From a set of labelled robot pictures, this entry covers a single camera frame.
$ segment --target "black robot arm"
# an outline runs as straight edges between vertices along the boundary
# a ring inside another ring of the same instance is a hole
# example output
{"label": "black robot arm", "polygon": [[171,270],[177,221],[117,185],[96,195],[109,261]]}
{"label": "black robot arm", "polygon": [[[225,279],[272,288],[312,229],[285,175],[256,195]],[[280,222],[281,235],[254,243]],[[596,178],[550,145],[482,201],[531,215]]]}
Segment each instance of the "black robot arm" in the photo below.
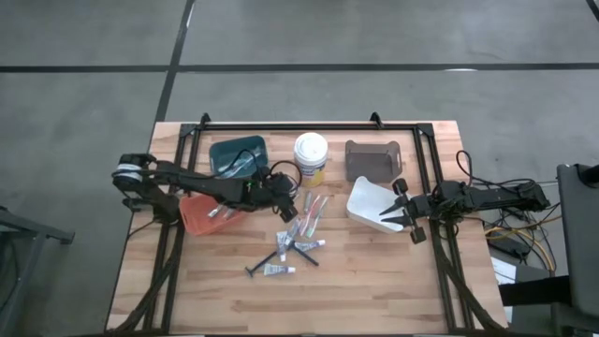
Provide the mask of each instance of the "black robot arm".
{"label": "black robot arm", "polygon": [[541,186],[534,182],[521,183],[514,187],[494,189],[478,189],[466,183],[445,181],[432,191],[430,195],[419,195],[409,198],[406,194],[407,183],[398,179],[393,183],[393,191],[398,197],[385,214],[390,210],[403,208],[403,216],[383,219],[385,222],[399,223],[411,226],[410,233],[414,243],[426,240],[422,227],[416,220],[429,217],[442,222],[457,223],[468,213],[503,208],[517,208],[522,211],[543,211],[549,206],[549,201]]}

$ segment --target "orange tray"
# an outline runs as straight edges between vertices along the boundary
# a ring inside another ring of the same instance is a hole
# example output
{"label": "orange tray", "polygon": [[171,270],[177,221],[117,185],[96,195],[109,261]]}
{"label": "orange tray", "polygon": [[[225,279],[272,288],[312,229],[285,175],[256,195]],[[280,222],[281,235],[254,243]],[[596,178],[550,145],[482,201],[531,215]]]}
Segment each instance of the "orange tray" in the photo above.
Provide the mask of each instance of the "orange tray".
{"label": "orange tray", "polygon": [[214,218],[210,218],[208,213],[217,206],[216,200],[205,195],[181,198],[179,212],[185,230],[192,235],[208,235],[239,223],[247,215],[247,212],[235,212],[230,218],[225,219],[226,210],[222,210]]}

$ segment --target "white container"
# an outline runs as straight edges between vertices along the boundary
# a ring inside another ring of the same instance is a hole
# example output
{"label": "white container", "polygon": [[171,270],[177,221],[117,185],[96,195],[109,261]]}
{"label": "white container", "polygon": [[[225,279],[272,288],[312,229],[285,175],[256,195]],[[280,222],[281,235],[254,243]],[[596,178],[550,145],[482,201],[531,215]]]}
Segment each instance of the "white container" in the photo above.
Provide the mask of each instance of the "white container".
{"label": "white container", "polygon": [[321,135],[308,132],[296,139],[293,156],[301,170],[302,185],[314,187],[325,180],[329,144]]}
{"label": "white container", "polygon": [[352,194],[347,200],[347,216],[386,233],[399,232],[403,229],[402,225],[381,220],[403,216],[403,207],[385,215],[379,215],[393,205],[396,198],[397,196],[393,191],[369,182],[366,177],[358,177],[352,189]]}

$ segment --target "wooden table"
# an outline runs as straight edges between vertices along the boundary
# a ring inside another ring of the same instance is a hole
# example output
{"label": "wooden table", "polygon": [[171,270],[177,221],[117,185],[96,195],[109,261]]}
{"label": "wooden table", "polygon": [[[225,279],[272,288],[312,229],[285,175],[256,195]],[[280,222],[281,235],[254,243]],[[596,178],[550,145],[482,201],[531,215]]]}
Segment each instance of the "wooden table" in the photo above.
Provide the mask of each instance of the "wooden table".
{"label": "wooden table", "polygon": [[[447,180],[465,180],[455,162],[462,149],[456,122],[433,122],[443,173]],[[173,160],[179,123],[159,123],[150,153]],[[218,141],[254,135],[248,131],[202,132],[196,171],[209,172],[208,151]],[[331,195],[325,217],[314,234],[326,246],[310,252],[320,262],[314,267],[289,252],[287,264],[297,273],[249,278],[243,268],[254,266],[275,249],[275,232],[286,226],[271,210],[254,212],[240,224],[205,237],[186,235],[171,321],[172,333],[442,333],[446,332],[431,241],[412,244],[408,232],[385,234],[347,218],[345,204],[352,184],[345,181],[344,147],[358,143],[401,145],[403,173],[410,193],[422,193],[413,135],[405,131],[325,131],[329,142],[326,181],[313,188]],[[269,160],[293,158],[293,144],[301,132],[261,133]],[[428,146],[427,161],[431,168]],[[183,166],[189,157],[185,149]],[[285,168],[295,174],[292,168]],[[298,209],[303,208],[303,196]],[[151,220],[149,212],[134,216],[131,230]],[[427,229],[424,220],[420,225]],[[110,311],[108,327],[116,327],[146,291],[153,270],[159,228],[137,233],[126,246],[123,266]],[[460,224],[461,261],[470,287],[500,324],[504,309],[480,224]],[[456,315],[458,297],[453,294]],[[160,301],[157,315],[161,315]]]}

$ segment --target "black floor line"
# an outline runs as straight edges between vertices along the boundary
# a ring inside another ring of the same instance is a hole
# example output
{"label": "black floor line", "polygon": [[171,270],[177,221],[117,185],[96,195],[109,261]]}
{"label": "black floor line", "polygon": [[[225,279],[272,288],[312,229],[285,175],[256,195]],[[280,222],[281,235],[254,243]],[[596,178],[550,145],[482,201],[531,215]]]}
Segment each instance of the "black floor line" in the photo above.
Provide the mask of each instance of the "black floor line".
{"label": "black floor line", "polygon": [[[181,58],[181,48],[177,59]],[[531,71],[599,70],[599,62],[511,63],[511,64],[273,64],[273,65],[184,65],[184,66],[0,66],[0,73],[145,73],[167,72],[173,84],[177,73],[261,72],[377,72],[377,71]]]}
{"label": "black floor line", "polygon": [[595,19],[599,22],[599,7],[597,7],[597,3],[594,0],[587,0],[587,5],[589,5],[592,14],[595,16]]}
{"label": "black floor line", "polygon": [[597,70],[599,63],[189,65],[184,73]]}
{"label": "black floor line", "polygon": [[0,73],[167,72],[168,66],[0,66]]}
{"label": "black floor line", "polygon": [[177,67],[181,61],[181,55],[183,54],[183,45],[185,43],[185,37],[187,36],[187,28],[191,22],[195,2],[196,0],[187,0],[185,3],[181,24],[179,25],[179,34],[177,34],[175,47],[173,48],[172,56],[170,57],[167,78],[165,79],[165,85],[162,88],[162,94],[160,94],[160,101],[158,101],[158,109],[156,110],[156,116],[154,118],[155,122],[164,122],[167,117],[168,102],[170,101],[172,87],[175,84],[175,78],[177,77]]}

